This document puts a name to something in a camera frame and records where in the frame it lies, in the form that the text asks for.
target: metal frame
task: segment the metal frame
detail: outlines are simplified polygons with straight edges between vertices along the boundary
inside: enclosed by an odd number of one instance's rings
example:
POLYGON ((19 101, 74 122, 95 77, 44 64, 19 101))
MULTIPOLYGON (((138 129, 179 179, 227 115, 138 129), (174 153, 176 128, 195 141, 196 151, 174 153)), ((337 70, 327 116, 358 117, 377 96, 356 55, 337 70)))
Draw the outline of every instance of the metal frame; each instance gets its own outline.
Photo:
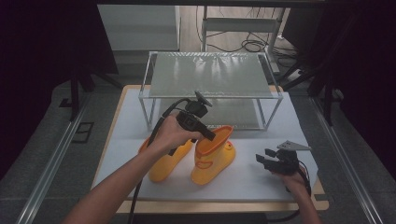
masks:
POLYGON ((272 72, 277 75, 280 71, 273 55, 273 49, 284 14, 285 8, 282 7, 276 19, 208 18, 207 6, 204 6, 201 51, 206 52, 206 33, 208 31, 271 33, 270 42, 268 46, 265 47, 265 53, 268 56, 272 72))
MULTIPOLYGON (((143 83, 142 83, 142 86, 140 87, 140 91, 139 91, 139 96, 138 96, 138 98, 139 98, 139 102, 140 102, 140 105, 142 106, 142 111, 143 111, 143 114, 144 114, 144 117, 145 117, 145 121, 146 121, 146 125, 147 125, 147 127, 148 127, 148 131, 152 131, 152 121, 153 121, 153 118, 154 118, 154 110, 155 110, 155 106, 156 106, 156 100, 157 99, 160 99, 160 98, 158 98, 158 97, 149 97, 149 96, 147 96, 145 93, 144 93, 144 91, 145 91, 145 87, 146 87, 146 80, 147 80, 147 76, 148 76, 148 73, 149 73, 149 68, 152 66, 152 67, 154 67, 155 66, 155 62, 154 62, 154 59, 153 59, 153 57, 155 57, 156 55, 157 55, 157 51, 151 51, 150 53, 149 53, 149 57, 148 57, 148 64, 147 64, 147 67, 146 67, 146 74, 145 74, 145 76, 144 76, 144 78, 143 78, 143 83), (151 104, 151 109, 150 109, 150 111, 148 111, 147 110, 147 106, 146 106, 146 104, 151 104)), ((277 109, 278 109, 278 107, 279 107, 279 105, 280 105, 280 103, 282 102, 282 100, 283 100, 283 95, 281 94, 281 90, 280 90, 280 88, 278 87, 278 85, 277 85, 277 83, 276 83, 276 79, 275 79, 275 77, 274 77, 274 74, 272 73, 272 71, 271 71, 271 68, 270 68, 270 63, 269 63, 269 59, 268 59, 268 57, 267 57, 267 55, 265 54, 265 53, 257 53, 258 54, 258 58, 259 58, 259 60, 260 60, 260 62, 261 62, 261 64, 264 64, 265 63, 265 65, 268 67, 268 71, 270 72, 270 76, 271 76, 271 79, 272 79, 272 81, 274 82, 274 85, 276 86, 276 92, 277 92, 277 97, 273 97, 273 98, 268 98, 268 97, 262 97, 262 98, 252 98, 252 97, 225 97, 225 98, 233 98, 233 99, 247 99, 247 100, 249 100, 249 99, 251 99, 251 100, 254 100, 254 99, 256 99, 256 104, 257 104, 257 107, 258 107, 258 109, 259 109, 259 112, 260 112, 260 117, 261 117, 261 123, 259 123, 259 128, 243 128, 243 129, 238 129, 238 128, 235 128, 236 130, 262 130, 262 131, 267 131, 268 130, 268 127, 269 127, 269 125, 270 125, 270 123, 271 123, 271 121, 272 121, 272 119, 273 119, 273 117, 274 117, 274 115, 275 115, 275 113, 276 113, 276 111, 277 111, 277 109), (269 116, 269 118, 268 118, 268 120, 266 121, 265 120, 265 116, 264 116, 264 113, 263 113, 263 110, 262 110, 262 102, 261 102, 261 100, 277 100, 277 102, 276 102, 276 105, 275 105, 275 107, 274 107, 274 110, 273 110, 273 112, 271 113, 271 115, 269 116)), ((179 97, 164 97, 164 98, 161 98, 161 99, 173 99, 173 98, 175 98, 175 100, 176 99, 179 99, 179 97)), ((216 128, 215 126, 216 125, 207 125, 209 128, 216 128)))
POLYGON ((53 151, 46 168, 44 169, 37 183, 35 184, 35 188, 30 194, 29 199, 23 207, 16 223, 32 223, 35 219, 35 215, 37 214, 37 211, 40 208, 40 205, 43 202, 48 189, 50 188, 50 184, 52 183, 53 178, 58 172, 58 168, 61 165, 64 154, 66 153, 67 148, 69 147, 70 142, 73 139, 73 135, 76 132, 76 129, 78 128, 82 117, 84 116, 90 98, 90 93, 87 93, 84 96, 80 110, 76 114, 75 119, 69 122, 69 125, 67 126, 64 135, 59 141, 58 146, 53 151))
POLYGON ((334 154, 337 159, 340 161, 341 167, 343 168, 346 178, 349 181, 350 186, 356 194, 358 201, 361 203, 361 208, 363 212, 367 216, 367 219, 372 224, 382 224, 383 221, 381 216, 379 215, 377 208, 373 199, 371 198, 369 192, 364 187, 361 179, 356 173, 355 168, 352 165, 352 162, 349 160, 346 150, 343 148, 340 140, 338 139, 337 133, 334 128, 328 124, 326 118, 322 115, 323 109, 318 101, 318 98, 310 97, 311 104, 317 111, 318 120, 323 127, 324 132, 327 135, 327 138, 330 140, 332 144, 332 149, 334 150, 334 154))

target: human hand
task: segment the human hand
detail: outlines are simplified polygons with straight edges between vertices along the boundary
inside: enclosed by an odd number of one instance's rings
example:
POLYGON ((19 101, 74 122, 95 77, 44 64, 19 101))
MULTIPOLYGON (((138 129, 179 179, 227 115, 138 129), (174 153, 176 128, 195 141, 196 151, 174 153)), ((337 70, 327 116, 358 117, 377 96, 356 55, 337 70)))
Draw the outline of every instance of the human hand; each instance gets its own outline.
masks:
MULTIPOLYGON (((302 166, 300 166, 300 169, 306 174, 302 166)), ((298 172, 295 172, 293 175, 282 175, 275 172, 272 172, 272 174, 279 176, 294 196, 308 194, 305 188, 305 182, 298 172)))
POLYGON ((190 132, 184 130, 177 122, 178 113, 172 113, 163 121, 154 142, 161 142, 166 153, 173 148, 184 145, 189 139, 201 139, 203 136, 199 132, 190 132))

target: gray floor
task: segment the gray floor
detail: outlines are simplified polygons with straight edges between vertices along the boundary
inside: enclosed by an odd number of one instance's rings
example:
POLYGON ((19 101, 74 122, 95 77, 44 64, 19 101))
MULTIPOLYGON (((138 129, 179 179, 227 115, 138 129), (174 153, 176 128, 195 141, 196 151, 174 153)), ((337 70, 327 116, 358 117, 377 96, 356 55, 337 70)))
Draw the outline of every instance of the gray floor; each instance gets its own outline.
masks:
MULTIPOLYGON (((181 41, 183 51, 197 51, 181 41)), ((115 52, 120 75, 111 75, 122 84, 140 84, 145 71, 145 54, 135 52, 115 52)), ((83 122, 94 122, 92 134, 86 144, 71 144, 64 160, 53 179, 49 191, 41 204, 34 223, 59 223, 80 197, 91 188, 92 179, 104 148, 108 129, 120 99, 121 90, 93 76, 96 88, 83 122)), ((330 208, 319 212, 324 223, 370 223, 367 219, 356 191, 351 187, 345 170, 340 165, 334 148, 319 122, 318 114, 305 94, 309 80, 290 90, 291 100, 308 144, 318 164, 318 176, 322 181, 330 208)), ((52 94, 52 104, 42 119, 26 148, 0 182, 0 222, 15 223, 35 183, 42 174, 53 149, 56 148, 68 125, 70 108, 59 107, 63 98, 70 97, 68 83, 56 88, 52 94)), ((338 103, 332 105, 333 128, 346 150, 347 156, 359 175, 365 189, 373 200, 383 223, 393 223, 396 218, 396 183, 379 161, 374 152, 350 125, 338 103)), ((283 217, 285 214, 271 213, 268 217, 283 217)), ((117 215, 112 223, 126 223, 127 216, 117 215)), ((152 217, 147 223, 197 223, 185 217, 152 217)), ((262 223, 259 217, 240 215, 234 223, 262 223)), ((297 217, 288 223, 301 223, 297 217)))

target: wire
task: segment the wire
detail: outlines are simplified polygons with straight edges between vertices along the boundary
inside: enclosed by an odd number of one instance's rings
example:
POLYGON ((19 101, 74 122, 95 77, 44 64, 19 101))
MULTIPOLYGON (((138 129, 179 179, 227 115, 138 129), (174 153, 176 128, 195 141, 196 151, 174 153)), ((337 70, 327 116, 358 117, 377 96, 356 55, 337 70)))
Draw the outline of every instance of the wire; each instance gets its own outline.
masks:
MULTIPOLYGON (((250 15, 250 17, 255 17, 255 18, 259 17, 261 8, 259 7, 259 10, 258 10, 256 16, 254 16, 254 14, 253 14, 253 9, 254 9, 254 7, 252 7, 250 9, 250 11, 247 13, 246 17, 248 17, 248 15, 250 15)), ((276 8, 274 7, 271 18, 274 17, 275 10, 276 10, 276 8)), ((224 17, 224 14, 221 12, 221 7, 219 7, 219 12, 224 17)), ((200 42, 203 43, 203 39, 201 38, 201 36, 199 34, 199 29, 198 29, 198 7, 196 7, 196 9, 195 9, 195 29, 196 29, 196 33, 197 33, 197 36, 198 36, 200 42)), ((222 35, 222 34, 225 34, 225 33, 228 33, 228 32, 224 31, 224 32, 215 33, 213 35, 207 35, 206 38, 212 37, 212 36, 215 36, 215 35, 222 35)), ((248 32, 246 39, 241 42, 241 47, 238 48, 238 49, 231 49, 231 50, 222 49, 220 47, 217 47, 217 46, 211 45, 211 44, 207 44, 207 43, 206 43, 206 45, 209 46, 209 47, 224 51, 224 52, 236 52, 236 51, 241 50, 241 49, 244 49, 247 52, 262 52, 262 51, 264 51, 265 47, 268 46, 269 33, 267 33, 266 37, 267 37, 267 39, 264 40, 261 37, 259 37, 258 35, 255 35, 255 34, 253 34, 251 32, 248 32), (251 35, 257 37, 259 40, 250 39, 251 35)), ((289 51, 296 51, 296 50, 295 49, 284 49, 284 48, 279 48, 279 47, 275 47, 275 46, 273 48, 274 55, 279 57, 277 59, 277 62, 279 63, 279 65, 281 65, 283 67, 289 67, 289 66, 286 66, 285 64, 281 63, 280 60, 281 59, 295 59, 297 57, 296 53, 286 54, 286 53, 280 52, 279 50, 289 50, 289 51)))
POLYGON ((267 218, 267 222, 285 222, 285 221, 289 221, 289 220, 297 217, 299 214, 300 214, 300 209, 296 210, 288 217, 282 217, 282 218, 277 218, 277 219, 267 218))
POLYGON ((306 168, 306 165, 302 161, 299 161, 299 163, 303 165, 303 167, 306 171, 306 178, 308 179, 308 181, 310 181, 308 168, 306 168))

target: yellow rubber boot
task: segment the yellow rubber boot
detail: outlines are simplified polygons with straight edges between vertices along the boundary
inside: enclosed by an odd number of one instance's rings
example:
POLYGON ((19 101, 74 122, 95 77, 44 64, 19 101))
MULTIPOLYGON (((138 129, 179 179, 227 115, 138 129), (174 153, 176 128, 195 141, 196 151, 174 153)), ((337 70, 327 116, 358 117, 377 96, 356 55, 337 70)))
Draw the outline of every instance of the yellow rubber boot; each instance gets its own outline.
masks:
MULTIPOLYGON (((149 139, 143 143, 139 148, 139 152, 146 149, 148 146, 149 139)), ((183 159, 184 156, 189 153, 192 147, 192 141, 187 141, 183 146, 177 148, 173 156, 164 155, 159 160, 157 160, 151 169, 148 171, 148 178, 152 182, 160 182, 166 179, 172 171, 175 169, 176 165, 183 159)))
POLYGON ((194 183, 205 185, 233 162, 235 148, 227 139, 233 132, 232 126, 222 126, 213 130, 215 139, 200 140, 195 147, 195 166, 191 172, 194 183))

